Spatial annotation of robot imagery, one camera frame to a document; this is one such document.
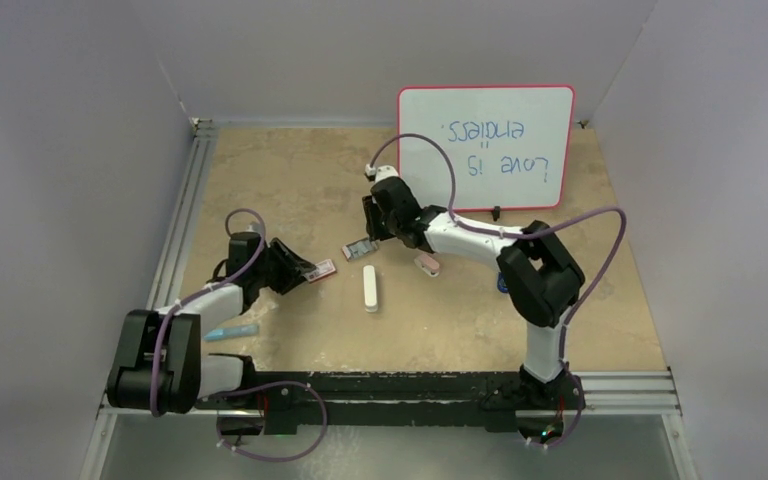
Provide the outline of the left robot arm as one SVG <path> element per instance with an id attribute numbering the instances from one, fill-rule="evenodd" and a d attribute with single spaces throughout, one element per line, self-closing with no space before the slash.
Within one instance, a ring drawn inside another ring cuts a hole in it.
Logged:
<path id="1" fill-rule="evenodd" d="M 204 337 L 246 313 L 264 289 L 284 295 L 306 282 L 314 263 L 274 238 L 233 233 L 228 254 L 196 293 L 156 310 L 135 309 L 124 319 L 106 384 L 117 408 L 158 417 L 187 413 L 200 400 L 220 395 L 232 408 L 257 399 L 255 367 L 246 355 L 205 354 Z"/>

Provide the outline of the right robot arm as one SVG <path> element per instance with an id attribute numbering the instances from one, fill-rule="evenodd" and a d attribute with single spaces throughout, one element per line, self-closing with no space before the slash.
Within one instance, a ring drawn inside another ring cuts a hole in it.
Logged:
<path id="1" fill-rule="evenodd" d="M 372 182 L 363 198 L 371 239 L 396 238 L 408 248 L 464 257 L 501 275 L 514 309 L 527 322 L 523 397 L 536 407 L 556 399 L 565 367 L 563 323 L 585 276 L 557 235 L 547 232 L 549 225 L 534 221 L 520 229 L 492 229 L 442 206 L 420 206 L 392 166 L 367 166 L 365 176 Z"/>

